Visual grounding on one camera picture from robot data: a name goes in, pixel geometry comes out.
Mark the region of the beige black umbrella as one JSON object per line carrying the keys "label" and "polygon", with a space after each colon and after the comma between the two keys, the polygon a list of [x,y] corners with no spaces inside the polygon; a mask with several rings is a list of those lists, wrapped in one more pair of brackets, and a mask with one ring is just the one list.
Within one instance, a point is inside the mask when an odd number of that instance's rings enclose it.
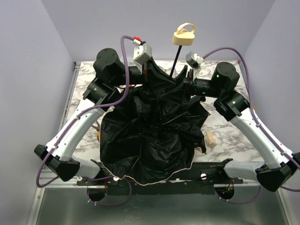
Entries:
{"label": "beige black umbrella", "polygon": [[141,84],[130,88],[125,101],[103,117],[100,130],[102,166],[143,186],[192,167],[195,148],[206,151],[201,128],[209,115],[200,97],[184,97],[183,87],[151,85],[152,91]]}

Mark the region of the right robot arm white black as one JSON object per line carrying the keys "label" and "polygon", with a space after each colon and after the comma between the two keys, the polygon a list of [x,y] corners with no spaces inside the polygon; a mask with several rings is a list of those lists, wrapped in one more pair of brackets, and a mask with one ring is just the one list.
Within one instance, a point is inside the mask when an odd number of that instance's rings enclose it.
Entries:
{"label": "right robot arm white black", "polygon": [[240,74],[230,62],[218,63],[208,79],[196,78],[200,66],[184,66],[175,77],[189,96],[214,98],[214,107],[251,142],[262,162],[228,161],[223,171],[230,178],[255,180],[271,192],[277,191],[300,167],[299,153],[284,146],[262,123],[249,100],[236,90]]}

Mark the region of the mint green umbrella case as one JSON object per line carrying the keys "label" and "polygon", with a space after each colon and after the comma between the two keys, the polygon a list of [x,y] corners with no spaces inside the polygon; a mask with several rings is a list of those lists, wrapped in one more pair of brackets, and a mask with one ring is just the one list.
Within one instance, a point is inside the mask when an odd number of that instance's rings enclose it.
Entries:
{"label": "mint green umbrella case", "polygon": [[[171,70],[172,68],[168,68],[168,69],[165,69],[163,67],[160,67],[167,75],[170,75],[171,73]],[[174,69],[173,73],[172,73],[172,77],[175,77],[176,76],[176,70]]]}

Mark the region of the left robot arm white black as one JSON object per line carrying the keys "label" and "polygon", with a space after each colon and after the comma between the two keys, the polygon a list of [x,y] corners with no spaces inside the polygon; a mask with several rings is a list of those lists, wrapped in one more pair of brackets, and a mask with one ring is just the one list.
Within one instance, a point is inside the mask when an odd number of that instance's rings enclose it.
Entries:
{"label": "left robot arm white black", "polygon": [[62,181],[76,176],[94,179],[100,173],[100,166],[92,161],[73,157],[78,143],[89,128],[112,106],[123,103],[130,86],[144,82],[146,63],[153,62],[152,48],[139,45],[133,51],[133,66],[128,65],[126,53],[123,60],[112,48],[101,50],[93,63],[96,76],[88,85],[80,103],[62,127],[45,145],[37,145],[34,153]]}

